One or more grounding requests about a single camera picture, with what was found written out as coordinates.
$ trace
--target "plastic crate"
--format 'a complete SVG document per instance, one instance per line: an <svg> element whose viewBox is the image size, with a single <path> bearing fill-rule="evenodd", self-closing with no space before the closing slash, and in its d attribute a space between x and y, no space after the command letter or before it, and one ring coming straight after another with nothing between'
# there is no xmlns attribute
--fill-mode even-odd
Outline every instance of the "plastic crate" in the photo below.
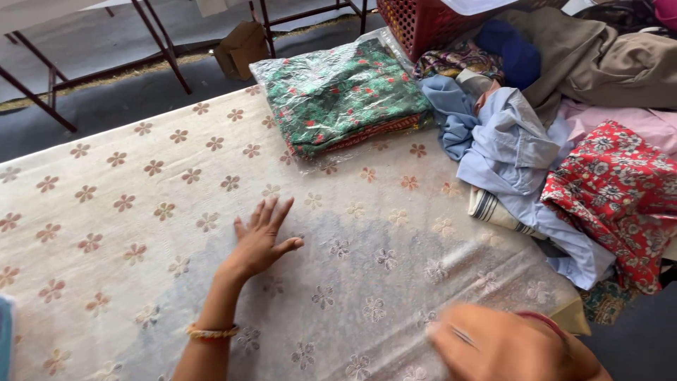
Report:
<svg viewBox="0 0 677 381"><path fill-rule="evenodd" d="M443 49L463 33L507 7L561 8L568 0L522 0L499 9L462 16L440 0L376 0L378 12L409 59L416 62L429 50Z"/></svg>

